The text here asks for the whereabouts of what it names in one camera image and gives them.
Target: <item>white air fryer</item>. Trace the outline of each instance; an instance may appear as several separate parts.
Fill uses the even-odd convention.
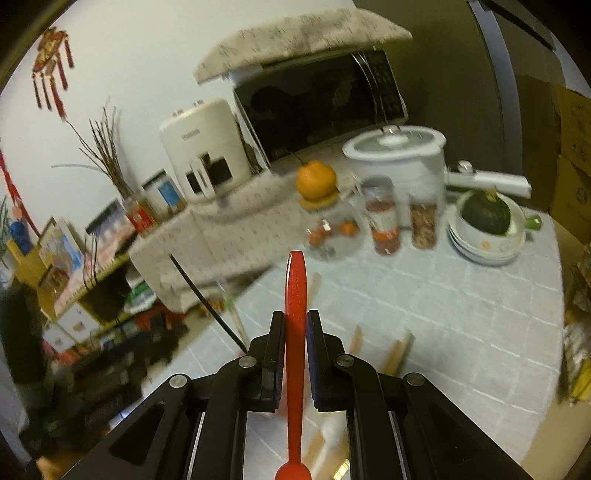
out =
[[[206,202],[251,176],[228,102],[216,98],[177,110],[160,126],[160,140],[190,202]]]

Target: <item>red plastic spoon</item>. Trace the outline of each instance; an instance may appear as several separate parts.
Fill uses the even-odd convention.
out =
[[[304,401],[304,348],[306,347],[306,263],[302,252],[290,252],[285,276],[287,363],[287,463],[275,480],[311,480],[301,463],[301,422]]]

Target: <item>white plate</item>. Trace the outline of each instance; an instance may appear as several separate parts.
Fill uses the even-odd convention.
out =
[[[519,254],[519,252],[521,252],[521,249],[523,248],[523,246],[525,244],[525,232],[523,232],[521,234],[521,239],[519,240],[519,245],[512,250],[509,250],[504,253],[487,252],[484,250],[479,250],[479,249],[475,248],[473,245],[466,242],[460,236],[460,234],[457,232],[457,229],[456,229],[456,206],[455,205],[451,205],[449,207],[449,209],[447,211],[447,221],[449,223],[450,233],[454,236],[456,243],[462,246],[462,250],[469,251],[472,255],[476,255],[481,258],[487,258],[487,259],[495,260],[495,261],[504,261],[507,259],[512,260]]]
[[[468,260],[472,260],[474,263],[477,263],[479,265],[484,265],[486,267],[501,267],[503,265],[507,265],[513,262],[513,260],[516,259],[517,256],[519,256],[519,251],[517,251],[513,253],[511,256],[505,258],[482,257],[481,255],[474,253],[464,248],[464,246],[462,246],[461,244],[459,244],[455,234],[451,229],[451,226],[447,229],[447,232],[449,233],[449,238],[452,241],[453,246],[456,247],[456,250],[464,257],[466,257]]]

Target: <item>glass jar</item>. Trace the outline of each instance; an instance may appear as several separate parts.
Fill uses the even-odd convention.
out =
[[[409,195],[413,246],[418,249],[437,245],[437,197]]]
[[[142,188],[160,222],[172,218],[187,206],[173,179],[164,170],[147,180]]]
[[[362,218],[348,202],[332,205],[307,214],[308,254],[318,260],[340,260],[355,253],[363,243]]]
[[[135,193],[124,201],[125,215],[141,235],[148,235],[156,226],[156,215],[145,196]]]
[[[400,248],[400,228],[392,180],[382,175],[368,177],[361,184],[361,192],[375,251],[380,255],[392,255]]]

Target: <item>rice cooker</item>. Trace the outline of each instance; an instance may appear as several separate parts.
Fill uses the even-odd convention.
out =
[[[354,137],[343,146],[356,179],[386,175],[394,185],[398,223],[410,227],[410,196],[437,199],[437,213],[446,207],[446,185],[465,189],[496,187],[507,195],[530,198],[531,185],[521,175],[476,171],[468,161],[461,161],[458,171],[446,167],[441,132],[427,127],[390,126]]]
[[[394,184],[400,226],[409,227],[409,195],[435,197],[441,213],[446,205],[446,165],[441,132],[427,127],[384,127],[354,137],[343,146],[358,180],[386,175]]]

